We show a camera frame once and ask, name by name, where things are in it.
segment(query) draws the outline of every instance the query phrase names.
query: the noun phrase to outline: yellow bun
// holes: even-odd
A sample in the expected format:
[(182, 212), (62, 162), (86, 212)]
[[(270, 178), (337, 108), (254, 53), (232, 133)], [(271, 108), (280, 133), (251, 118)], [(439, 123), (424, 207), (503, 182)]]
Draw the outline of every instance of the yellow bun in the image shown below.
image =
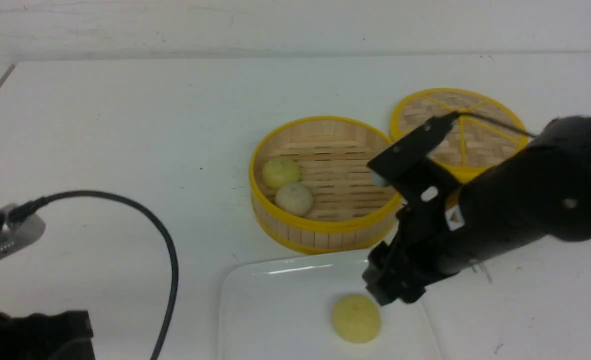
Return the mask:
[(380, 310), (366, 296), (341, 298), (333, 307), (331, 321), (339, 337), (355, 344), (367, 343), (380, 332)]
[(300, 166), (286, 157), (275, 157), (262, 167), (262, 180), (266, 186), (277, 191), (286, 184), (300, 181)]

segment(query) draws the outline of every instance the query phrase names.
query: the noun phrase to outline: cable connector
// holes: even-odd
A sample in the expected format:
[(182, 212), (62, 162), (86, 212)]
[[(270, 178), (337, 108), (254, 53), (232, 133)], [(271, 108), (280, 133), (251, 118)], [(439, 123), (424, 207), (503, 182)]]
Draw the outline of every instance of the cable connector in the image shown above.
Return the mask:
[(46, 207), (49, 204), (49, 200), (42, 196), (33, 201), (28, 201), (22, 205), (14, 208), (7, 214), (7, 221), (11, 224), (22, 223), (28, 217), (35, 214), (38, 210)]

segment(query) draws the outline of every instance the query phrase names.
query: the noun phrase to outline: bamboo steamer lid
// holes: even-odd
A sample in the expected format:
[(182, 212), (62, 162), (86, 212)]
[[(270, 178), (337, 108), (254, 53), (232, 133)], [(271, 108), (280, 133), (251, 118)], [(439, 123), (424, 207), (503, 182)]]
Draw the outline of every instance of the bamboo steamer lid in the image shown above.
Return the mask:
[[(453, 111), (476, 112), (524, 130), (522, 121), (505, 105), (464, 89), (434, 88), (405, 97), (391, 116), (391, 137), (405, 136), (432, 116)], [(444, 141), (430, 154), (433, 161), (461, 182), (512, 157), (529, 139), (484, 121), (462, 116)]]

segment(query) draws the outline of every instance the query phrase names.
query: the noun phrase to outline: metal screw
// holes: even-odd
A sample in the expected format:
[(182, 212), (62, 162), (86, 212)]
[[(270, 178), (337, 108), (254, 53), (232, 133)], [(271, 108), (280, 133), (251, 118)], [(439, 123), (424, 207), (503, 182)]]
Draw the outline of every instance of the metal screw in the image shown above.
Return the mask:
[(578, 205), (578, 200), (576, 198), (568, 197), (562, 201), (562, 205), (567, 209), (575, 209)]

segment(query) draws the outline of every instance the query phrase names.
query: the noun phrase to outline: bamboo steamer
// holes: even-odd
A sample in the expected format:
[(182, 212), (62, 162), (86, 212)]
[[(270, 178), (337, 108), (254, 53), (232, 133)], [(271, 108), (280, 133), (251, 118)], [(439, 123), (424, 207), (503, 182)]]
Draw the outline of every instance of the bamboo steamer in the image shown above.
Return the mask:
[[(371, 182), (367, 162), (391, 141), (349, 118), (314, 116), (287, 123), (267, 135), (249, 164), (251, 203), (257, 222), (272, 239), (305, 254), (368, 248), (396, 221), (401, 197)], [(300, 166), (300, 182), (313, 194), (304, 218), (273, 204), (276, 191), (262, 181), (262, 167), (275, 157)]]
[[(434, 88), (405, 97), (393, 110), (391, 136), (398, 140), (432, 116), (476, 112), (524, 130), (522, 121), (496, 100), (464, 89)], [(524, 135), (462, 116), (430, 157), (463, 183), (512, 157), (527, 145)]]

